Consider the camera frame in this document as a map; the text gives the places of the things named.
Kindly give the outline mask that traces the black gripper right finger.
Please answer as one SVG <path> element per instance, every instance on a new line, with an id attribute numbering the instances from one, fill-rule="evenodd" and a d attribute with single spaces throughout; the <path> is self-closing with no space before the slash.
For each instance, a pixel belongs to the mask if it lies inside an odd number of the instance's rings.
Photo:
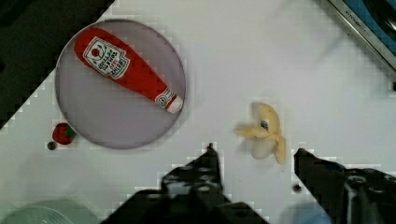
<path id="1" fill-rule="evenodd" d="M 293 155 L 294 173 L 332 224 L 396 224 L 396 179 L 373 168 L 346 168 L 304 148 Z"/>

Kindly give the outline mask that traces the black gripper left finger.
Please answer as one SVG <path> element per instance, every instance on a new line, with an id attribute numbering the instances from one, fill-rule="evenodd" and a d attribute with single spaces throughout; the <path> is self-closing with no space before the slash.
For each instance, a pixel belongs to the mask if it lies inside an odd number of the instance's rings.
<path id="1" fill-rule="evenodd" d="M 139 190 L 100 224 L 269 224 L 249 205 L 223 193 L 219 154 L 212 144 L 173 169 L 159 189 Z"/>

